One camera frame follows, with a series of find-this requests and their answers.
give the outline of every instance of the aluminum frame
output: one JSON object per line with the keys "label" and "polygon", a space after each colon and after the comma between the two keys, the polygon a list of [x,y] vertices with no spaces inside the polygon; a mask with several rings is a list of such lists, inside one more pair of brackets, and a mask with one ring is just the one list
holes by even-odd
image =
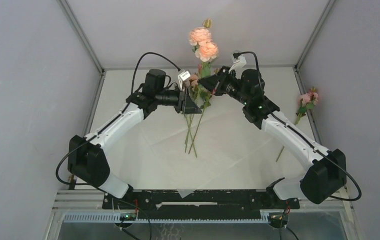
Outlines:
{"label": "aluminum frame", "polygon": [[[104,193],[98,190],[59,190],[56,200],[51,211],[49,224],[44,234],[45,240],[57,240],[59,238],[60,229],[63,223],[118,223],[121,214],[132,213],[133,210],[112,211],[110,209],[102,209]],[[277,209],[264,209],[259,211],[259,219],[236,219],[236,220],[182,220],[174,221],[180,224],[247,224],[247,223],[268,223],[267,216],[270,213],[280,213]],[[320,205],[311,203],[310,201],[301,200],[300,209],[292,209],[297,213],[313,213],[313,212],[338,212],[341,222],[349,240],[361,239],[356,233],[354,223],[349,220],[346,208],[343,202],[338,200],[326,200]],[[146,223],[146,220],[136,220],[138,223]],[[171,223],[170,220],[150,219],[152,223]]]}

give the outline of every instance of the gray wall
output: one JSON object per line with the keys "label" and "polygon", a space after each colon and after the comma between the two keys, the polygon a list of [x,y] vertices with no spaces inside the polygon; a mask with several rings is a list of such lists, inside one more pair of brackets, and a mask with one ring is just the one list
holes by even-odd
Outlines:
{"label": "gray wall", "polygon": [[0,240],[42,238],[98,79],[55,0],[0,1]]}
{"label": "gray wall", "polygon": [[353,206],[365,238],[380,239],[380,1],[338,1],[301,77],[319,89],[314,114],[323,142],[345,152],[363,190]]}

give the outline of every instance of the black cable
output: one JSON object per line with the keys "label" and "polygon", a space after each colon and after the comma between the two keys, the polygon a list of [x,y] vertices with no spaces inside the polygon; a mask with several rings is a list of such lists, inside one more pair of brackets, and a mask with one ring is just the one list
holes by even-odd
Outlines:
{"label": "black cable", "polygon": [[158,54],[158,53],[155,53],[155,52],[151,52],[151,51],[146,52],[145,54],[143,54],[143,55],[140,57],[140,59],[139,59],[138,62],[137,62],[137,65],[135,66],[134,75],[132,76],[131,94],[134,92],[135,75],[137,74],[138,66],[140,65],[140,62],[141,62],[141,60],[143,59],[143,57],[144,57],[145,55],[148,55],[148,54],[153,54],[153,55],[159,56],[159,57],[165,59],[166,61],[170,62],[174,67],[176,67],[176,69],[177,69],[178,71],[181,70],[181,69],[180,69],[175,63],[173,63],[171,60],[167,59],[165,56],[163,56],[163,55],[161,55],[161,54]]}
{"label": "black cable", "polygon": [[289,227],[285,227],[289,232],[291,232],[293,234],[293,236],[296,238],[296,240],[299,240],[299,238],[297,237],[297,235],[293,232],[293,230],[291,230]]}
{"label": "black cable", "polygon": [[282,237],[281,237],[282,223],[283,223],[283,220],[284,220],[284,215],[287,212],[288,206],[290,206],[289,203],[285,206],[283,214],[281,215],[281,223],[280,223],[280,230],[279,230],[280,231],[280,240],[282,240]]}
{"label": "black cable", "polygon": [[[56,168],[56,178],[57,180],[59,180],[59,182],[63,183],[63,184],[66,184],[66,185],[71,185],[72,183],[71,182],[67,182],[67,181],[64,181],[60,178],[59,176],[59,170],[60,170],[60,166],[63,164],[63,162],[70,156],[70,154],[74,153],[76,150],[78,150],[79,148],[81,148],[82,146],[84,146],[85,144],[89,143],[90,141],[92,141],[94,138],[96,138],[96,135],[91,137],[90,139],[86,140],[84,143],[80,144],[79,146],[77,146],[76,148],[74,148],[72,151],[68,152],[59,162],[59,164],[57,165],[57,168]],[[82,186],[82,185],[89,185],[88,183],[76,183],[75,184],[76,186]]]}
{"label": "black cable", "polygon": [[169,84],[171,84],[171,82],[172,82],[172,78],[169,75],[166,75],[166,77],[169,78],[168,84],[166,84],[166,87],[165,87],[167,89]]}
{"label": "black cable", "polygon": [[123,231],[124,233],[126,233],[128,236],[132,237],[133,239],[135,240],[140,240],[138,237],[134,236],[132,233],[128,232],[126,229],[124,228],[121,228],[121,231]]}
{"label": "black cable", "polygon": [[178,84],[176,82],[173,82],[169,86],[167,86],[167,88],[170,89],[174,84],[176,85],[176,87],[178,87]]}
{"label": "black cable", "polygon": [[128,102],[124,109],[116,116],[114,117],[108,124],[106,124],[100,131],[97,132],[98,135],[100,135],[104,130],[106,130],[114,121],[116,121],[120,116],[123,115],[123,113],[126,111],[126,109],[129,107],[129,104],[131,104],[131,102]]}
{"label": "black cable", "polygon": [[[261,94],[262,94],[262,99],[264,100],[264,102],[266,101],[265,100],[265,95],[264,95],[264,91],[263,91],[263,88],[262,88],[262,84],[261,84],[261,77],[260,77],[260,71],[259,71],[259,63],[257,61],[257,56],[256,56],[256,53],[254,52],[251,52],[251,51],[242,51],[242,52],[238,52],[238,53],[234,53],[234,58],[237,58],[238,56],[242,55],[242,54],[252,54],[253,57],[255,58],[255,64],[256,64],[256,70],[258,72],[258,80],[259,80],[259,86],[260,86],[260,89],[261,89]],[[310,143],[310,141],[308,141],[301,133],[299,133],[299,131],[297,131],[296,129],[294,129],[292,126],[287,126],[286,125],[286,122],[284,122],[283,120],[281,120],[280,118],[278,118],[272,111],[271,109],[269,108],[268,104],[265,104],[266,106],[266,109],[269,111],[269,113],[277,120],[279,121],[280,123],[282,123],[284,125],[284,127],[286,128],[289,128],[290,130],[292,130],[294,133],[296,133],[300,138],[302,138],[313,150],[314,152],[317,152],[318,154],[320,154],[323,158],[327,159],[329,162],[331,162],[332,164],[334,164],[336,167],[338,167],[340,170],[343,171],[343,173],[353,182],[353,184],[355,185],[356,187],[356,190],[358,191],[358,196],[355,197],[355,198],[341,198],[341,197],[337,197],[337,196],[330,196],[330,198],[333,198],[333,199],[337,199],[337,200],[341,200],[341,201],[350,201],[350,202],[353,202],[353,201],[357,201],[361,198],[362,196],[362,191],[361,191],[361,188],[359,187],[358,183],[355,181],[355,179],[346,171],[344,170],[342,167],[340,167],[338,164],[336,164],[335,162],[333,162],[331,159],[329,159],[325,154],[321,153],[319,150],[315,150],[315,146],[312,145]]]}
{"label": "black cable", "polygon": [[152,228],[151,228],[151,222],[150,222],[150,218],[149,218],[149,216],[147,216],[147,214],[141,209],[141,208],[139,208],[139,207],[137,207],[137,206],[135,206],[135,205],[133,205],[132,203],[129,203],[129,202],[126,202],[126,201],[123,201],[123,200],[121,200],[121,199],[116,199],[117,201],[119,201],[119,202],[121,202],[121,203],[124,203],[124,204],[127,204],[127,205],[129,205],[129,206],[131,206],[131,207],[133,207],[133,208],[136,208],[136,209],[138,209],[140,212],[142,212],[143,214],[144,214],[144,216],[146,216],[146,219],[147,219],[147,221],[148,221],[148,223],[149,223],[149,231],[150,231],[150,238],[149,238],[149,240],[151,240],[151,236],[152,236]]}

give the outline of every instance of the peach rose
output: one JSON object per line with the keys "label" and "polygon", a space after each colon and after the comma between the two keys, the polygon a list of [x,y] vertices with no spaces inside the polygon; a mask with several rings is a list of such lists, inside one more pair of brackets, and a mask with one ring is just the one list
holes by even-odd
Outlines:
{"label": "peach rose", "polygon": [[206,43],[212,41],[212,34],[205,27],[196,27],[188,34],[188,40],[190,44],[196,46],[204,46]]}
{"label": "peach rose", "polygon": [[207,42],[205,45],[201,45],[195,52],[196,57],[200,58],[203,62],[208,62],[218,57],[218,46],[216,43]]}

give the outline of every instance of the flower bouquet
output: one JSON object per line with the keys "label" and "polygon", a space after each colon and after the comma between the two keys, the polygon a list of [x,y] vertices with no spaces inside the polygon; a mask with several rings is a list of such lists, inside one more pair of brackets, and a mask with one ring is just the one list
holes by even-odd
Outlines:
{"label": "flower bouquet", "polygon": [[200,127],[201,119],[206,111],[206,109],[211,106],[210,98],[211,94],[201,85],[198,85],[198,80],[211,76],[212,74],[212,63],[218,57],[218,46],[212,41],[212,33],[209,31],[209,28],[212,26],[212,20],[207,19],[203,22],[203,27],[198,27],[193,29],[188,34],[188,39],[190,44],[193,46],[193,52],[197,58],[200,59],[201,63],[197,66],[198,71],[195,72],[188,80],[184,81],[184,84],[189,88],[192,98],[199,104],[201,102],[200,108],[202,109],[202,114],[198,120],[196,130],[193,134],[191,131],[192,125],[194,123],[194,114],[185,115],[185,120],[187,122],[187,135],[185,137],[185,152],[188,150],[188,154],[191,153],[191,150],[194,150],[194,154],[197,157],[196,146],[194,141],[197,136],[197,132]]}

